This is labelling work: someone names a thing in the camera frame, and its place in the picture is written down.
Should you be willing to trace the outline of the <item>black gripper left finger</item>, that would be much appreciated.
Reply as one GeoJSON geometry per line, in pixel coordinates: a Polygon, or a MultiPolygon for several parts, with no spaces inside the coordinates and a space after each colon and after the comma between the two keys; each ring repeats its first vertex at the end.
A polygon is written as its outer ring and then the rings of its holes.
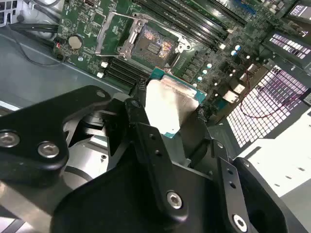
{"type": "Polygon", "coordinates": [[[144,107],[135,99],[113,100],[104,90],[88,85],[22,108],[0,119],[0,180],[14,193],[35,205],[35,196],[60,183],[69,160],[69,145],[79,122],[100,112],[107,120],[107,135],[116,152],[124,135],[134,145],[134,156],[146,170],[151,201],[168,222],[188,217],[173,166],[157,128],[149,123],[144,107]]]}

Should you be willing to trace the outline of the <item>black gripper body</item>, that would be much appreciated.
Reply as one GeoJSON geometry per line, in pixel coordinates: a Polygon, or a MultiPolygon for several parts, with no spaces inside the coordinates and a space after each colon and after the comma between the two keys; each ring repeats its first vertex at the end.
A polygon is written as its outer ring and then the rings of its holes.
{"type": "MultiPolygon", "coordinates": [[[[250,233],[304,233],[306,229],[254,168],[237,169],[251,224],[250,233]]],[[[68,194],[56,208],[53,233],[227,233],[211,178],[173,166],[181,196],[169,192],[176,204],[185,200],[188,217],[168,222],[151,201],[152,188],[136,160],[116,168],[68,194]]]]}

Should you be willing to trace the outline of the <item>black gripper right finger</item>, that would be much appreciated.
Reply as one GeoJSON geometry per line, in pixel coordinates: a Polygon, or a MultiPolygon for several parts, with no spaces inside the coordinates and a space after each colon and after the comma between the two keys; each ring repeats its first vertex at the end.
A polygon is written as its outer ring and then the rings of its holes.
{"type": "Polygon", "coordinates": [[[229,159],[225,145],[214,139],[206,122],[195,110],[181,126],[181,138],[189,167],[208,175],[216,191],[216,201],[228,233],[249,233],[251,224],[237,169],[229,159]]]}

